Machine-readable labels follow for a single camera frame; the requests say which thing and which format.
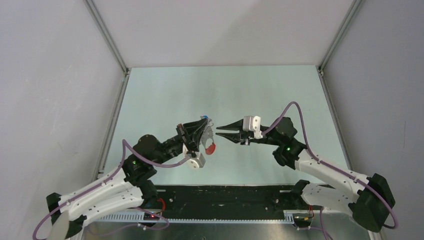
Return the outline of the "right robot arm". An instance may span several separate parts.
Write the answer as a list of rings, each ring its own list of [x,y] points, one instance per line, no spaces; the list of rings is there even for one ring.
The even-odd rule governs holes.
[[[218,126],[218,136],[235,144],[273,145],[272,155],[282,167],[309,174],[326,184],[318,186],[307,180],[296,183],[290,195],[297,209],[307,205],[339,211],[368,231],[378,233],[390,215],[396,201],[385,177],[378,173],[367,176],[342,170],[312,155],[310,148],[295,138],[297,129],[289,117],[271,129],[261,125],[259,116],[246,116],[234,123]]]

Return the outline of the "red-handled key organizer with rings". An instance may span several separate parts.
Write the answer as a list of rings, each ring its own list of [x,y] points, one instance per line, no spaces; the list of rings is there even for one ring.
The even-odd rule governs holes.
[[[215,152],[217,146],[214,141],[214,132],[210,125],[203,131],[200,142],[207,155],[212,155]]]

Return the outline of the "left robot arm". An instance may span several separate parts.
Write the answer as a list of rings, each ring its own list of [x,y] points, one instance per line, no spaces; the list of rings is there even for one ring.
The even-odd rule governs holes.
[[[65,240],[78,234],[95,220],[129,208],[153,208],[158,202],[156,186],[150,178],[156,168],[176,168],[188,164],[203,168],[200,146],[213,139],[211,119],[178,124],[177,134],[163,142],[145,134],[131,146],[122,140],[119,165],[94,182],[72,193],[51,193],[46,197],[51,240]]]

